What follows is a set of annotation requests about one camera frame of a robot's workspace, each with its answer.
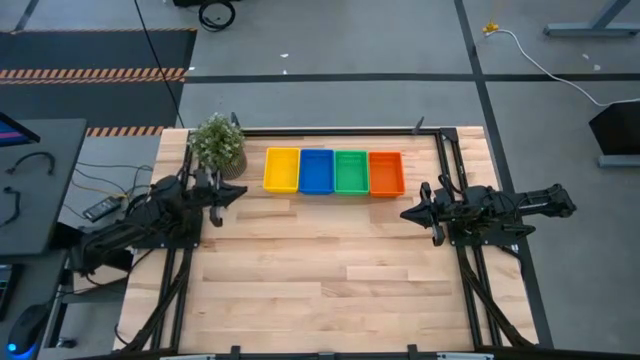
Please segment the orange bin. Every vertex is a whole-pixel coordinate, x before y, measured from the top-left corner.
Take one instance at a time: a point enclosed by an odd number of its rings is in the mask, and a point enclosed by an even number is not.
[[[402,153],[398,151],[369,152],[369,182],[371,196],[395,197],[404,194]]]

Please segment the orange striped tape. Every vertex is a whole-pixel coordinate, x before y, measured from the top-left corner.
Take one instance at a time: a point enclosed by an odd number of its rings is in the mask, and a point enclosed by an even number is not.
[[[158,136],[167,126],[120,126],[88,128],[87,137]]]
[[[140,83],[164,81],[161,77],[153,78],[105,78],[105,79],[51,79],[51,80],[3,80],[0,85],[42,85],[42,84],[105,84],[105,83]],[[167,77],[169,82],[185,82],[184,77]]]
[[[181,77],[183,68],[163,68],[165,77]],[[113,79],[129,77],[162,77],[158,68],[122,69],[12,69],[0,70],[0,80],[13,79]]]
[[[149,32],[151,31],[198,31],[197,28],[158,28],[158,29],[147,29]],[[20,31],[0,31],[0,32],[8,32],[11,34],[20,34],[20,33],[39,33],[39,32],[128,32],[128,31],[144,31],[142,28],[135,29],[29,29],[29,30],[20,30]]]

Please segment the plant pot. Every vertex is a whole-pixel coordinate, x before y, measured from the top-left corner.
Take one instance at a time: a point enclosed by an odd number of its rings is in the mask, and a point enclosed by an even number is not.
[[[247,170],[247,155],[242,149],[231,163],[220,167],[220,174],[224,180],[233,180],[240,177],[245,170]]]

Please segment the cable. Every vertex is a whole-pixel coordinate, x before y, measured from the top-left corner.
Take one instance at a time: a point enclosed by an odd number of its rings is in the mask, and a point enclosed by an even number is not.
[[[176,101],[176,97],[173,94],[173,90],[171,90],[171,86],[167,81],[167,76],[164,74],[164,69],[160,64],[160,60],[158,59],[158,54],[156,54],[156,49],[153,47],[153,43],[151,42],[151,37],[149,36],[149,31],[147,30],[147,25],[144,23],[144,19],[142,18],[142,13],[140,12],[140,6],[138,5],[138,0],[133,0],[133,3],[136,4],[136,10],[138,11],[138,17],[140,18],[140,24],[142,24],[142,29],[144,30],[144,35],[147,38],[147,43],[149,43],[149,47],[151,48],[151,52],[153,53],[153,58],[156,60],[156,64],[158,65],[158,70],[160,74],[162,74],[162,80],[164,84],[167,86],[167,90],[169,90],[169,95],[171,95],[171,101],[173,102],[173,107],[176,109],[176,114],[178,114],[178,120],[180,120],[180,125],[182,128],[185,128],[184,121],[182,121],[182,116],[180,115],[180,109],[178,106],[178,102]]]
[[[99,192],[99,193],[106,194],[106,195],[113,196],[113,197],[117,197],[117,198],[126,198],[127,197],[127,195],[125,195],[125,194],[112,193],[112,192],[101,190],[101,189],[96,189],[96,188],[92,188],[92,187],[88,187],[88,186],[78,185],[73,180],[73,178],[71,179],[71,185],[73,185],[73,186],[75,186],[75,187],[77,187],[79,189],[88,190],[88,191],[95,191],[95,192]]]
[[[507,215],[510,215],[511,213],[513,213],[513,220],[514,221],[518,221],[518,219],[521,218],[520,210],[518,209],[518,205],[516,205],[513,202],[513,200],[511,200],[511,198],[509,196],[507,196],[506,194],[504,194],[502,191],[490,192],[490,193],[486,194],[485,196],[483,196],[482,199],[480,199],[480,203],[482,204],[482,206],[485,206],[484,205],[484,199],[486,199],[486,198],[488,198],[488,197],[490,197],[492,195],[496,195],[497,197],[502,197],[504,199],[507,199],[507,201],[511,204],[511,210],[507,213]]]
[[[591,100],[592,103],[594,103],[596,106],[600,106],[600,107],[607,107],[613,104],[624,104],[624,103],[632,103],[632,102],[638,102],[640,101],[640,98],[636,98],[636,99],[629,99],[629,100],[618,100],[618,101],[612,101],[610,103],[605,103],[605,104],[601,104],[598,101],[596,101],[591,95],[589,95],[589,93],[584,90],[583,88],[581,88],[580,86],[572,83],[571,81],[565,80],[565,79],[561,79],[553,74],[551,74],[550,72],[548,72],[547,70],[545,70],[545,68],[543,68],[540,64],[538,64],[535,60],[533,60],[529,55],[527,55],[527,53],[524,51],[524,49],[522,48],[522,45],[520,45],[520,41],[518,40],[518,37],[516,36],[516,34],[514,34],[513,32],[509,31],[509,30],[495,30],[495,31],[491,31],[485,34],[486,37],[489,37],[495,33],[504,33],[504,34],[509,34],[511,35],[511,37],[516,41],[516,45],[518,45],[518,49],[520,49],[520,52],[522,53],[522,55],[524,55],[525,58],[527,58],[527,60],[531,61],[531,63],[533,65],[535,65],[538,69],[540,69],[540,71],[542,71],[543,73],[547,74],[550,78],[552,78],[553,80],[557,80],[560,81],[561,83],[567,84],[575,89],[577,89],[578,91],[580,91],[584,96],[586,96],[589,100]]]
[[[13,174],[14,172],[16,172],[16,170],[18,169],[18,166],[20,166],[20,164],[22,164],[23,161],[27,160],[30,157],[34,157],[38,155],[45,156],[49,160],[49,170],[47,171],[47,174],[53,175],[53,170],[56,168],[56,158],[48,151],[36,151],[30,154],[27,154],[21,157],[20,159],[18,159],[18,161],[16,161],[12,167],[5,170],[5,172],[9,175]]]
[[[113,182],[113,181],[111,181],[111,180],[107,180],[107,179],[103,179],[103,178],[99,178],[99,177],[95,177],[95,176],[90,176],[90,175],[87,175],[87,174],[83,173],[82,171],[80,171],[80,170],[78,170],[78,169],[74,169],[74,171],[75,171],[75,172],[77,172],[78,174],[80,174],[80,175],[82,175],[82,176],[86,177],[87,179],[98,180],[98,181],[105,182],[105,183],[107,183],[107,184],[111,184],[111,185],[113,185],[113,186],[117,187],[118,189],[120,189],[120,190],[122,191],[122,194],[124,194],[124,195],[125,195],[125,197],[128,197],[128,195],[127,195],[127,190],[125,190],[122,186],[120,186],[120,185],[118,185],[118,184],[114,183],[114,182]]]
[[[153,168],[148,165],[142,165],[136,169],[136,173],[135,175],[133,175],[133,185],[131,186],[131,189],[128,192],[129,196],[133,196],[133,193],[138,187],[149,187],[149,185],[140,185],[140,186],[137,185],[138,175],[140,175],[140,170],[153,171]]]
[[[64,206],[65,208],[67,208],[67,210],[71,211],[75,216],[77,216],[77,217],[81,218],[82,220],[89,220],[89,219],[87,219],[87,217],[86,217],[86,216],[84,216],[84,215],[82,215],[82,214],[78,213],[77,211],[73,210],[73,208],[72,208],[71,206],[69,206],[69,205],[67,205],[67,204],[62,204],[62,206]]]
[[[129,345],[129,342],[128,341],[124,341],[124,339],[118,333],[118,325],[120,325],[120,323],[116,323],[115,326],[113,327],[113,333],[116,335],[116,339],[120,340],[120,342],[125,344],[125,345]]]
[[[229,17],[229,20],[227,20],[227,22],[222,24],[216,24],[210,18],[205,16],[204,15],[205,10],[207,10],[207,8],[209,8],[212,5],[222,5],[227,9],[229,9],[229,11],[231,11],[231,16]],[[233,5],[231,5],[229,1],[226,1],[226,0],[206,0],[204,3],[202,3],[202,5],[200,6],[200,9],[198,10],[198,20],[200,21],[200,25],[202,26],[203,29],[207,30],[208,32],[218,32],[218,31],[224,30],[228,28],[231,24],[233,24],[233,21],[235,19],[236,19],[236,9],[233,7]]]
[[[456,188],[455,185],[453,185],[453,182],[451,181],[451,178],[449,177],[449,175],[438,175],[438,181],[440,182],[440,185],[442,185],[442,187],[447,191],[447,193],[449,194],[449,196],[451,196],[451,198],[453,199],[454,197],[454,192],[457,194],[462,195],[462,191],[460,191],[460,189]]]
[[[13,195],[13,214],[5,221],[0,223],[0,228],[6,225],[11,224],[16,221],[20,217],[20,197],[22,194],[18,190],[14,190],[11,186],[7,186],[4,188],[3,192],[7,195]]]
[[[76,164],[78,165],[82,165],[82,166],[88,166],[88,167],[97,167],[97,168],[128,168],[128,169],[142,169],[142,170],[146,170],[146,171],[153,171],[153,168],[149,165],[140,165],[140,166],[135,166],[135,165],[102,165],[102,164],[89,164],[89,163],[84,163],[84,162],[76,162]]]
[[[522,263],[522,260],[520,258],[520,254],[515,252],[511,247],[504,246],[504,245],[498,245],[497,247],[498,247],[498,249],[502,250],[503,252],[505,252],[505,253],[513,256],[514,258],[518,259],[518,261],[520,261],[520,263]]]
[[[99,282],[97,282],[97,281],[93,280],[93,279],[92,279],[91,277],[89,277],[89,275],[87,274],[87,276],[86,276],[87,281],[88,281],[88,282],[90,282],[92,285],[95,285],[95,286],[96,286],[95,288],[101,288],[101,287],[105,287],[105,286],[107,286],[107,285],[111,285],[111,284],[113,284],[113,283],[115,283],[115,282],[118,282],[118,281],[122,281],[122,280],[128,279],[128,278],[129,278],[129,276],[131,276],[131,272],[133,272],[133,269],[135,269],[135,268],[136,268],[136,266],[137,266],[137,265],[138,265],[142,260],[144,260],[144,258],[146,258],[147,256],[149,256],[149,254],[151,254],[151,253],[153,252],[153,250],[155,250],[155,249],[149,249],[149,250],[147,250],[147,252],[146,252],[146,253],[144,253],[144,255],[142,255],[138,260],[136,260],[136,261],[133,263],[133,265],[131,265],[131,269],[129,269],[129,271],[127,271],[127,275],[126,275],[125,277],[122,277],[122,278],[120,278],[120,279],[113,280],[113,281],[110,281],[110,282],[108,282],[108,283],[102,284],[102,283],[99,283]],[[115,291],[115,290],[111,290],[111,289],[107,289],[107,290],[109,290],[109,291],[111,291],[111,292],[118,293],[118,294],[124,294],[123,292],[120,292],[120,291]]]

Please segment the computer mouse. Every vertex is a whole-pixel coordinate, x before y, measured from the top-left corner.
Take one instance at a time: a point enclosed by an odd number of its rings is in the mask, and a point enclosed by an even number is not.
[[[38,334],[47,325],[48,315],[47,304],[31,305],[20,315],[9,333],[7,350],[11,355],[19,356],[31,351]]]

